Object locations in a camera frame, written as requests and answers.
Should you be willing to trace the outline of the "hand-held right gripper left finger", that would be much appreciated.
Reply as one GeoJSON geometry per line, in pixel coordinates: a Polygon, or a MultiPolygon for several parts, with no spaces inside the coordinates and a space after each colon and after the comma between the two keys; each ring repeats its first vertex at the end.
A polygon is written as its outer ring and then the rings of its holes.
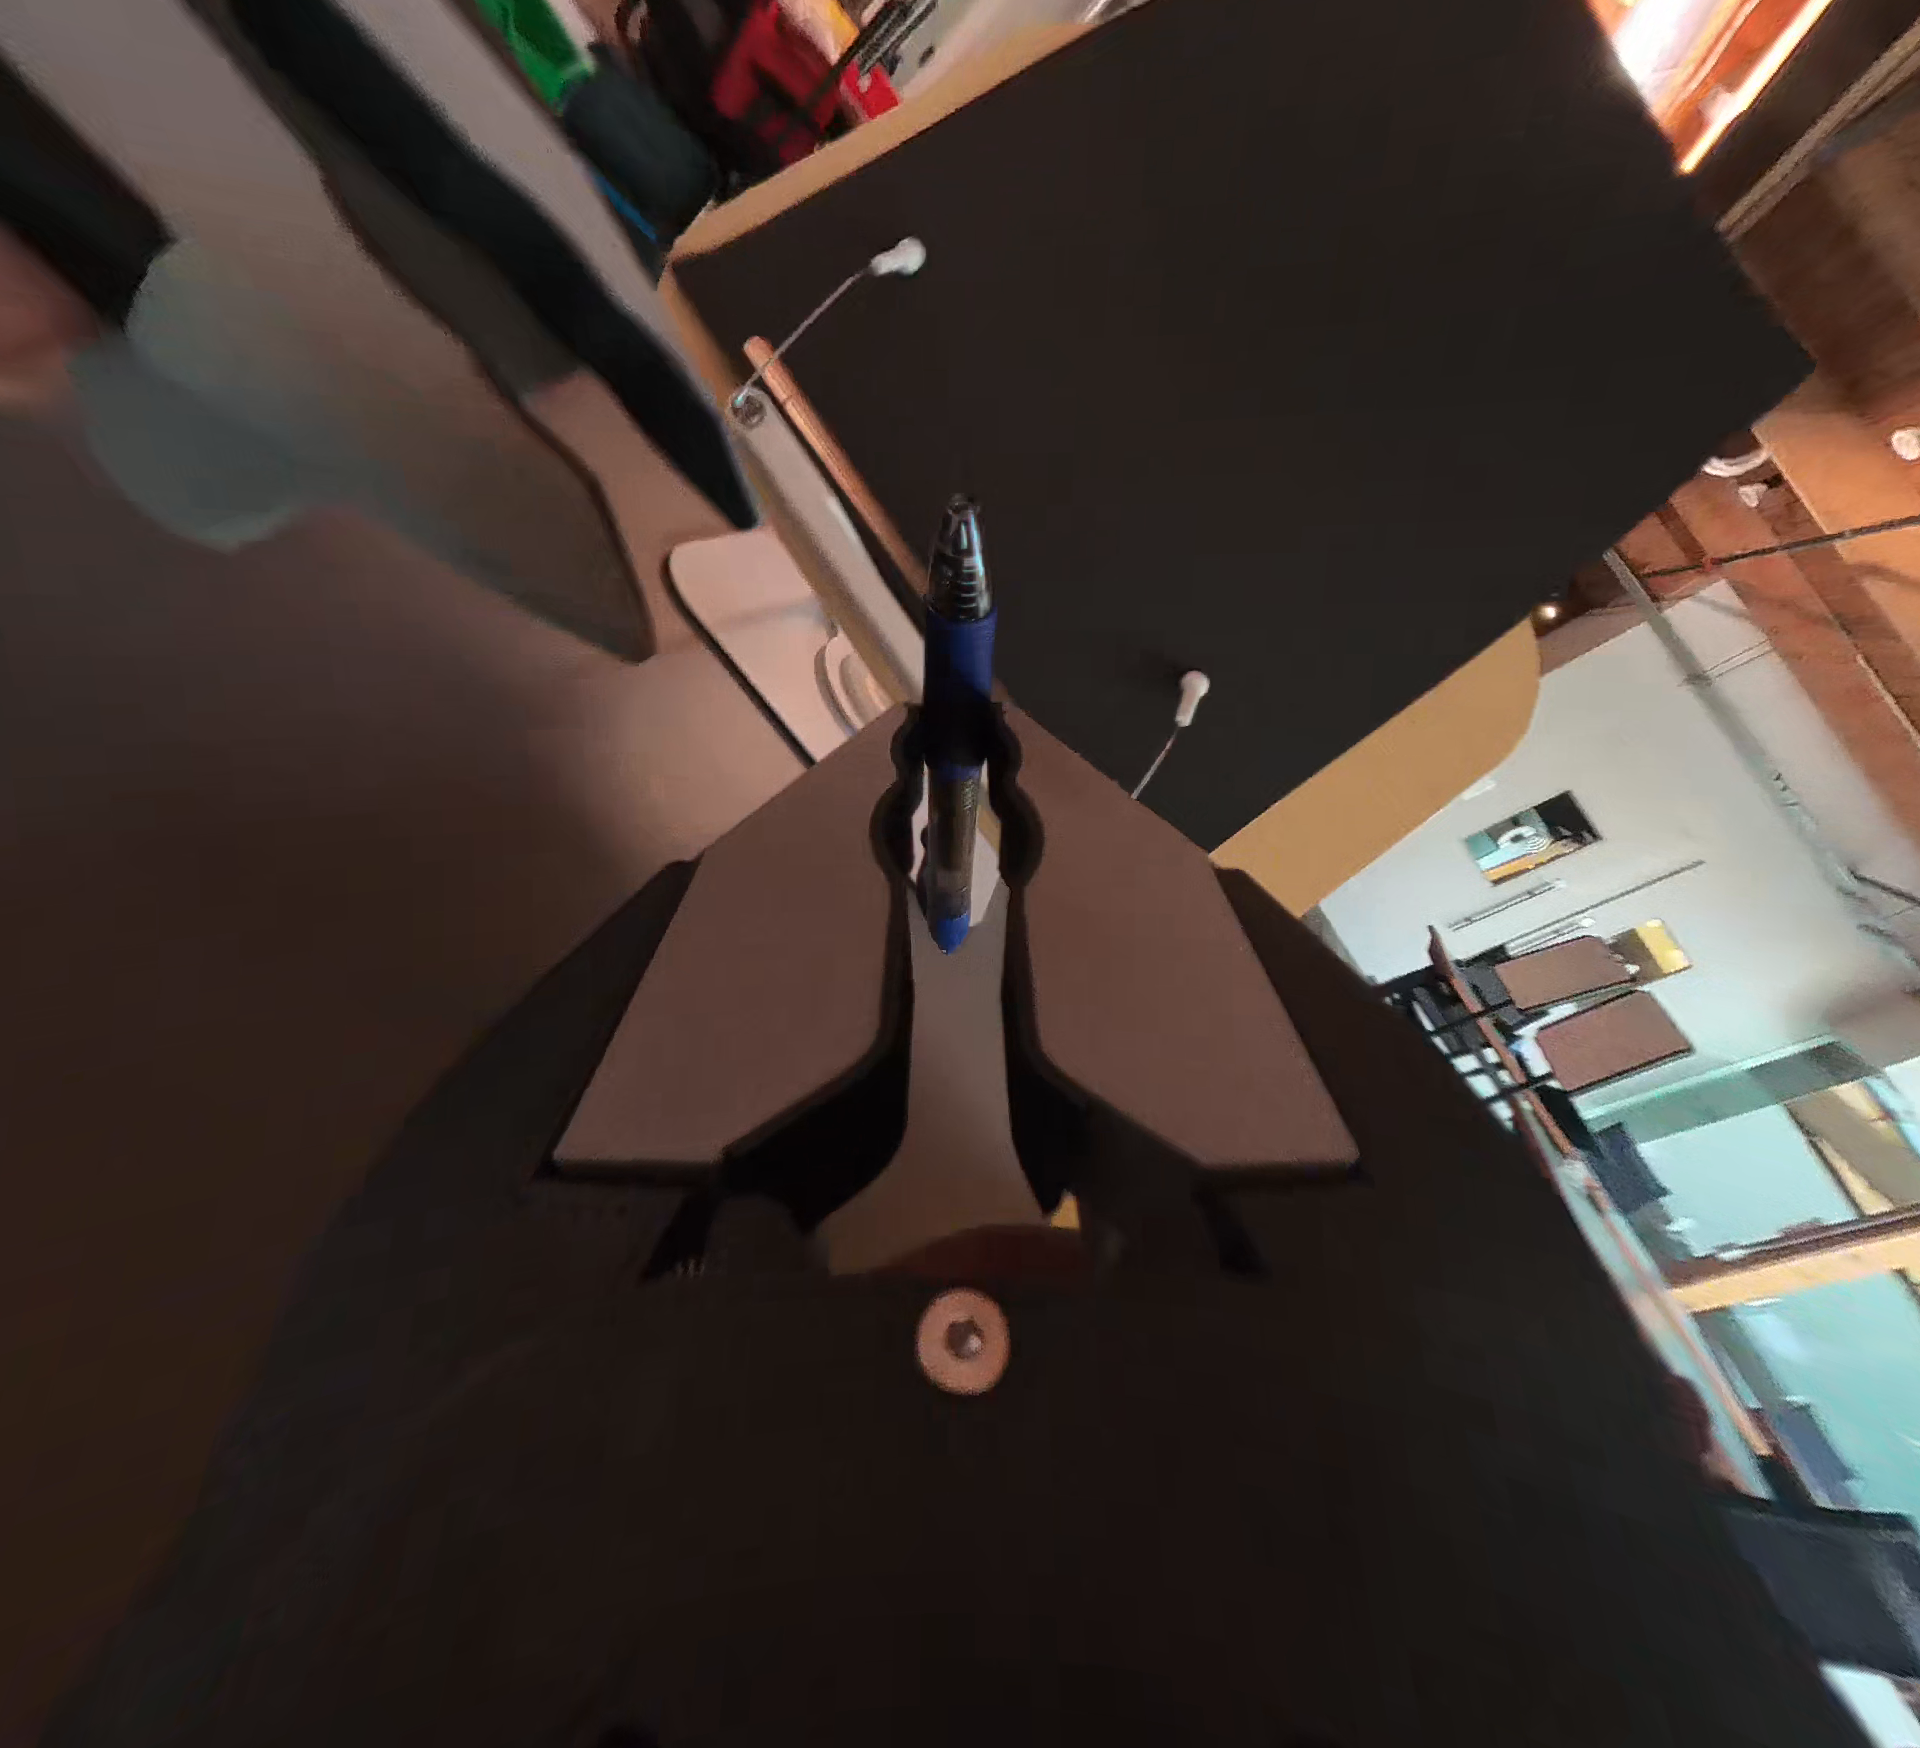
{"type": "Polygon", "coordinates": [[[691,866],[557,1174],[764,1195],[822,1225],[884,1167],[911,953],[875,815],[904,721],[884,711],[691,866]]]}

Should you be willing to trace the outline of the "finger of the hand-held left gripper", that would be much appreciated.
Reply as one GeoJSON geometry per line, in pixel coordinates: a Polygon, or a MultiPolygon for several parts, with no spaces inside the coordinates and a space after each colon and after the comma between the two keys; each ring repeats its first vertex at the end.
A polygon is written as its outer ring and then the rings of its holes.
{"type": "Polygon", "coordinates": [[[344,142],[316,160],[349,237],[353,420],[420,541],[613,658],[656,635],[604,488],[530,412],[573,372],[512,286],[344,142]]]}
{"type": "Polygon", "coordinates": [[[336,0],[230,0],[266,64],[316,102],[398,196],[476,254],[541,330],[591,372],[687,485],[735,530],[752,488],[704,389],[336,0]]]}

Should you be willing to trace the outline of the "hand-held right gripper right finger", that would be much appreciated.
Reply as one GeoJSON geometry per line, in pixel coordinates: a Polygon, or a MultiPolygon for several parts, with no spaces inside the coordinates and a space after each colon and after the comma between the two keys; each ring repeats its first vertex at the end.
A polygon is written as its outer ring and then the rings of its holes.
{"type": "Polygon", "coordinates": [[[1360,1150],[1212,859],[1018,706],[998,713],[1005,1064],[1043,1209],[1101,1138],[1203,1184],[1332,1182],[1360,1150]]]}

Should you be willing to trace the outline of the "blue pen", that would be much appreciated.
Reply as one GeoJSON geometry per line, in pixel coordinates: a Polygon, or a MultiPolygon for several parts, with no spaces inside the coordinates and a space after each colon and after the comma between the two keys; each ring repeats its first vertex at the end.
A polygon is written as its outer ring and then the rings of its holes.
{"type": "Polygon", "coordinates": [[[971,930],[972,867],[994,681],[994,593],[978,503],[948,500],[924,579],[924,851],[920,900],[932,944],[971,930]]]}

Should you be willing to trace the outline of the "red object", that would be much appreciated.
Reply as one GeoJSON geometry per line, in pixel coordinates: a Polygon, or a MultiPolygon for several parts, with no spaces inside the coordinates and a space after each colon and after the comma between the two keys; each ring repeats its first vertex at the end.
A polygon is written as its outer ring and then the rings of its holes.
{"type": "Polygon", "coordinates": [[[732,164],[773,175],[895,112],[901,91],[859,45],[841,0],[750,0],[707,86],[732,164]]]}

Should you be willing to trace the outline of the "person's left hand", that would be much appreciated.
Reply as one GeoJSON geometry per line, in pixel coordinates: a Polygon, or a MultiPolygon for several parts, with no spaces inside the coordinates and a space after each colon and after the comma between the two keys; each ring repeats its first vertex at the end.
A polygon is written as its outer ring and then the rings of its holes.
{"type": "Polygon", "coordinates": [[[2,230],[2,415],[36,416],[68,390],[68,355],[90,332],[85,303],[2,230]]]}

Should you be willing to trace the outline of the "brown table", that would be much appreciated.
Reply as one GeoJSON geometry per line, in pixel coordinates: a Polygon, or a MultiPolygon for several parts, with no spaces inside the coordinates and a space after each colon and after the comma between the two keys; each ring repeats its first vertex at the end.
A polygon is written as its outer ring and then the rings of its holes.
{"type": "Polygon", "coordinates": [[[1601,1089],[1692,1058],[1684,1035],[1653,992],[1620,992],[1540,1025],[1533,1048],[1568,1095],[1601,1089]]]}
{"type": "Polygon", "coordinates": [[[1489,1008],[1540,1011],[1570,1005],[1593,994],[1631,988],[1637,979],[1637,966],[1608,940],[1574,937],[1500,959],[1491,970],[1497,992],[1489,1008]]]}

